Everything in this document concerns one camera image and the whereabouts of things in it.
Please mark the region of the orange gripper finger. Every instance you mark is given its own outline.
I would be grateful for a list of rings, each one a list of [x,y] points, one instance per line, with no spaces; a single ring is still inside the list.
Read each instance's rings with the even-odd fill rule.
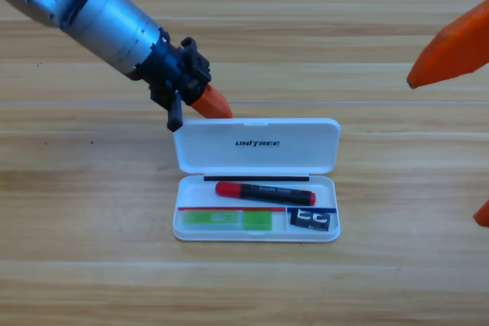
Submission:
[[[485,202],[473,215],[474,221],[485,228],[489,227],[489,202]]]
[[[406,82],[411,89],[473,73],[488,64],[488,0],[446,25],[423,49]]]

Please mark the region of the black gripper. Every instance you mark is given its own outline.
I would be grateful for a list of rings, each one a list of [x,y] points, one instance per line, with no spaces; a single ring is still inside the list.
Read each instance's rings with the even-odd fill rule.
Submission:
[[[170,131],[183,126],[182,104],[204,118],[232,118],[224,95],[209,84],[212,80],[209,61],[199,53],[191,37],[175,47],[169,34],[160,29],[158,40],[150,46],[149,56],[134,65],[128,78],[143,80],[149,85],[151,100],[167,110]]]

